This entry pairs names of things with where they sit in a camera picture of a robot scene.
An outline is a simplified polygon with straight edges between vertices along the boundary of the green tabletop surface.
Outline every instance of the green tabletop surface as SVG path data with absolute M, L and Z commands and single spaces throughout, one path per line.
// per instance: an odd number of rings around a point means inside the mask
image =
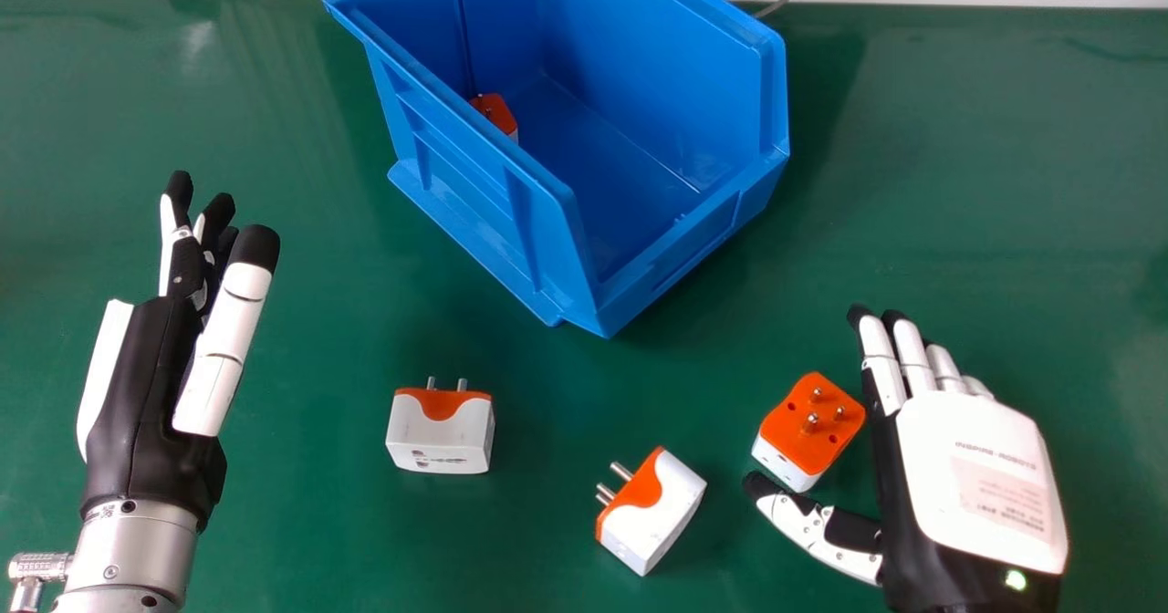
M 793 156 L 771 206 L 600 340 L 543 327 L 389 184 L 366 56 L 319 0 L 0 0 L 2 558 L 74 546 L 90 350 L 109 298 L 153 295 L 181 168 L 196 206 L 230 191 L 284 243 L 192 612 L 881 611 L 739 485 L 802 374 L 860 395 L 855 301 L 905 311 L 1041 425 L 1061 611 L 1162 608 L 1168 14 L 772 22 Z M 392 466 L 392 392 L 430 375 L 494 396 L 488 475 Z M 592 495 L 658 445 L 709 489 L 642 579 L 593 539 Z M 867 433 L 815 493 L 877 513 Z

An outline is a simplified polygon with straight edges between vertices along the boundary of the blue plastic bin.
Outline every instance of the blue plastic bin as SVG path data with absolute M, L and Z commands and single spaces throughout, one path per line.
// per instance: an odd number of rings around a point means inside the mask
M 790 154 L 783 40 L 724 0 L 325 5 L 369 55 L 389 180 L 548 326 L 611 337 L 766 207 Z

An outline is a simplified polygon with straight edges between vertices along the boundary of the printed label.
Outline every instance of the printed label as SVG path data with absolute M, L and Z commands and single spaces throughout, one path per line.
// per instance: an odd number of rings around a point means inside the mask
M 1050 499 L 1045 487 L 960 458 L 953 458 L 953 473 L 966 513 L 1050 542 Z

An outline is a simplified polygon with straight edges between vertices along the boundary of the robotic hand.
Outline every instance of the robotic hand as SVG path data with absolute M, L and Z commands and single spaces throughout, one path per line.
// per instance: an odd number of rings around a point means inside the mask
M 77 413 L 77 549 L 13 558 L 13 613 L 35 613 L 50 581 L 65 584 L 56 613 L 169 613 L 186 600 L 195 541 L 227 476 L 217 434 L 280 248 L 271 229 L 228 227 L 228 194 L 192 227 L 193 193 L 178 172 L 162 194 L 158 298 L 105 308 Z
M 962 376 L 897 311 L 853 306 L 882 522 L 743 482 L 784 535 L 878 585 L 902 613 L 1026 613 L 1058 606 L 1068 535 L 1047 445 L 1026 415 Z

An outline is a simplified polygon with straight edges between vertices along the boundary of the blue storage container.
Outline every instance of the blue storage container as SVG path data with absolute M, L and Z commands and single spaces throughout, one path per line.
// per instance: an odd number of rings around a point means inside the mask
M 763 210 L 787 161 L 783 40 L 724 0 L 325 5 L 369 55 L 389 180 L 548 326 L 611 337 Z

